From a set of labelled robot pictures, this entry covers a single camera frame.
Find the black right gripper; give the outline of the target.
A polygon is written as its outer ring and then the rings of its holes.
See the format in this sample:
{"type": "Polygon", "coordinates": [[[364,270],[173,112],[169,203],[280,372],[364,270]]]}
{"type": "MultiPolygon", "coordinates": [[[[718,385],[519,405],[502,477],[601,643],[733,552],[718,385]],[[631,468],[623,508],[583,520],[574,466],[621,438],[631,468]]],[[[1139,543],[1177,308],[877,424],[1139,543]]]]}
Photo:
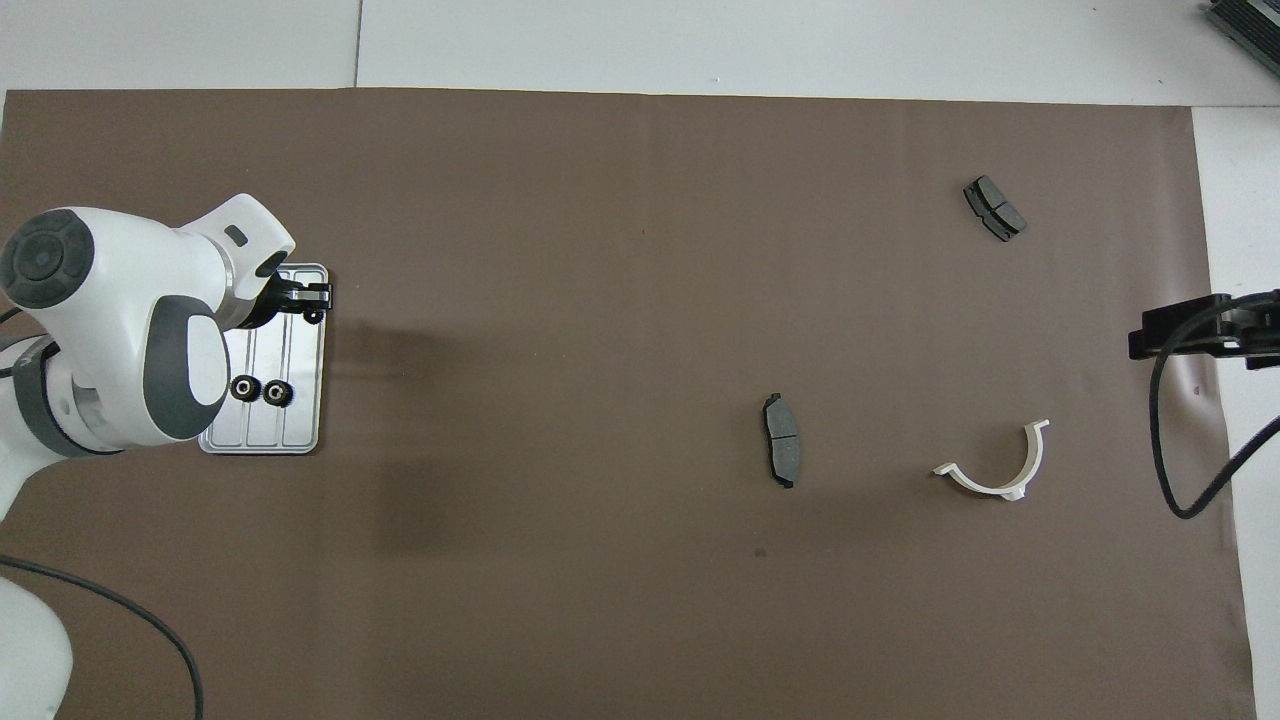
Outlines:
{"type": "Polygon", "coordinates": [[[1155,357],[1184,322],[1216,304],[1235,304],[1235,306],[1219,316],[1219,328],[1216,320],[1210,320],[1207,329],[1193,329],[1174,346],[1172,355],[1243,357],[1248,370],[1277,368],[1277,290],[1239,297],[1228,293],[1204,295],[1144,310],[1140,314],[1139,327],[1128,334],[1128,357],[1134,361],[1155,357]]]}

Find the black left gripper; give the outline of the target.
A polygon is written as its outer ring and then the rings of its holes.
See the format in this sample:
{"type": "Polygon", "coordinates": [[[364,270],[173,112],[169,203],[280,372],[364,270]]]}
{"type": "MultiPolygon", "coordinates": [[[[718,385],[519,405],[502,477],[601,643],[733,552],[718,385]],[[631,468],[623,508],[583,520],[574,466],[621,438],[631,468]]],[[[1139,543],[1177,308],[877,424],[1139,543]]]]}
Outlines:
{"type": "Polygon", "coordinates": [[[269,324],[282,314],[294,314],[296,307],[333,307],[330,283],[298,284],[274,273],[257,296],[250,313],[239,323],[243,331],[269,324]]]}

